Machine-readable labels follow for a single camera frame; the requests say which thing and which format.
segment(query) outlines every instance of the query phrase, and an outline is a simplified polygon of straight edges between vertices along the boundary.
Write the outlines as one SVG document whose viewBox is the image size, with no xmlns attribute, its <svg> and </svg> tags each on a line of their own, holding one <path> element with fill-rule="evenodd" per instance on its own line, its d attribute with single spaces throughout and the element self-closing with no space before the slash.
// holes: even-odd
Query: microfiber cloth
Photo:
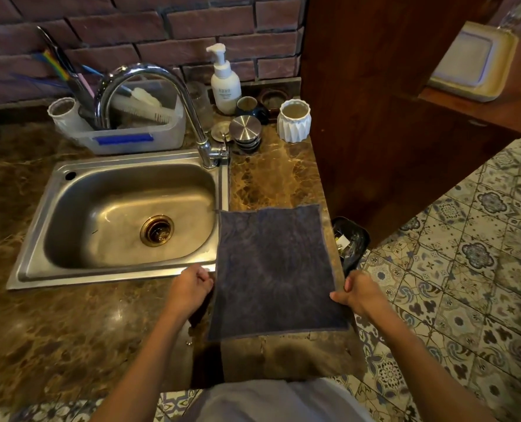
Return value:
<svg viewBox="0 0 521 422">
<path fill-rule="evenodd" d="M 208 340 L 346 330 L 319 205 L 221 212 Z"/>
</svg>

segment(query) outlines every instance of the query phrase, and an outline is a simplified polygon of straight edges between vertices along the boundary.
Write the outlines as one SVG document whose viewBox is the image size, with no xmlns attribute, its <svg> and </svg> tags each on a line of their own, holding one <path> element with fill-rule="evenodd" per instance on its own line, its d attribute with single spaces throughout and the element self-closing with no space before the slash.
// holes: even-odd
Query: faucet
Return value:
<svg viewBox="0 0 521 422">
<path fill-rule="evenodd" d="M 218 165 L 219 160 L 228 159 L 229 150 L 227 144 L 218 142 L 212 144 L 204 134 L 186 84 L 171 70 L 151 63 L 136 63 L 129 66 L 120 66 L 102 78 L 100 87 L 94 95 L 94 115 L 97 127 L 101 129 L 110 128 L 109 106 L 114 92 L 125 81 L 142 74 L 163 78 L 171 82 L 175 87 L 182 100 L 186 114 L 190 119 L 192 130 L 196 136 L 198 152 L 200 153 L 202 164 L 206 169 L 213 169 Z"/>
</svg>

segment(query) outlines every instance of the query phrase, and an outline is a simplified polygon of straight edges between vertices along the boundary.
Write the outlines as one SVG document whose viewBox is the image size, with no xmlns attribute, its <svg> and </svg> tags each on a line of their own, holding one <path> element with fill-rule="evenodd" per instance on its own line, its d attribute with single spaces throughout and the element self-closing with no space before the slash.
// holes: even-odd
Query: gray shirt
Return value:
<svg viewBox="0 0 521 422">
<path fill-rule="evenodd" d="M 205 390 L 180 422 L 373 422 L 350 393 L 328 379 L 251 380 Z"/>
</svg>

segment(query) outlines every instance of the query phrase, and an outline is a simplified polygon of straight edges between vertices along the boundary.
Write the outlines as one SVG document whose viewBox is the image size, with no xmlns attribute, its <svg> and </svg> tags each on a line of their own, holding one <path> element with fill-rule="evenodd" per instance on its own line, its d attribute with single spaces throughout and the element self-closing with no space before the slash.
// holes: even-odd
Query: dark ceramic cup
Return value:
<svg viewBox="0 0 521 422">
<path fill-rule="evenodd" d="M 244 96 L 237 101 L 235 115 L 252 115 L 258 118 L 262 125 L 267 125 L 270 119 L 270 113 L 266 106 L 251 96 Z"/>
</svg>

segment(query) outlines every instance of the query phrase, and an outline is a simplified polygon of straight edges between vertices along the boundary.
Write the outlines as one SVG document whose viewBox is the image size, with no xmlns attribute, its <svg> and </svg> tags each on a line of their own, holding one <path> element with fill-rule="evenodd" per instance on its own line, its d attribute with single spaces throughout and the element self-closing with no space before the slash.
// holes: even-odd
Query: drain strainer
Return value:
<svg viewBox="0 0 521 422">
<path fill-rule="evenodd" d="M 145 221 L 139 238 L 145 246 L 157 247 L 166 243 L 174 232 L 174 222 L 165 215 L 156 215 Z"/>
</svg>

